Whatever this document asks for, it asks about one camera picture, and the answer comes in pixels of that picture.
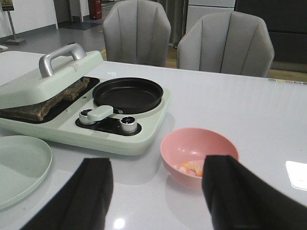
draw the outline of white table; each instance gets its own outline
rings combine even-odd
[[[40,57],[1,53],[0,85],[38,68]],[[202,191],[174,182],[161,163],[161,140],[182,127],[225,135],[236,145],[245,167],[307,206],[307,191],[291,186],[285,166],[286,161],[307,163],[307,85],[107,61],[87,76],[143,77],[169,89],[172,101],[155,140],[139,156],[46,141],[54,156],[46,179],[24,200],[0,211],[0,229],[19,229],[88,157],[109,157],[113,167],[114,193],[106,230],[213,229]],[[17,134],[0,128],[1,137],[10,135]]]

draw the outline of white cabinet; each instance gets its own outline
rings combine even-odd
[[[202,16],[214,13],[233,11],[235,0],[189,0],[186,32]]]

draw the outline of red fire extinguisher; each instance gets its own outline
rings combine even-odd
[[[88,0],[88,7],[90,10],[90,19],[102,18],[101,1],[100,0]]]

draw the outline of sign stand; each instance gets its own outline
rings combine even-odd
[[[0,0],[0,3],[2,4],[2,10],[8,12],[8,16],[9,16],[9,19],[10,19],[10,24],[11,24],[11,28],[12,28],[12,32],[13,32],[13,38],[5,41],[4,43],[6,45],[11,45],[11,46],[17,45],[18,46],[21,43],[25,42],[25,39],[24,38],[16,38],[16,33],[15,33],[15,30],[14,30],[14,26],[13,26],[13,22],[12,22],[12,18],[11,18],[11,13],[10,13],[10,11],[14,10],[13,2],[12,2],[12,0]]]

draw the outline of black pan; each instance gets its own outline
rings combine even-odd
[[[139,114],[152,110],[161,102],[163,89],[142,78],[117,78],[97,85],[93,98],[97,105],[110,105],[115,114]]]

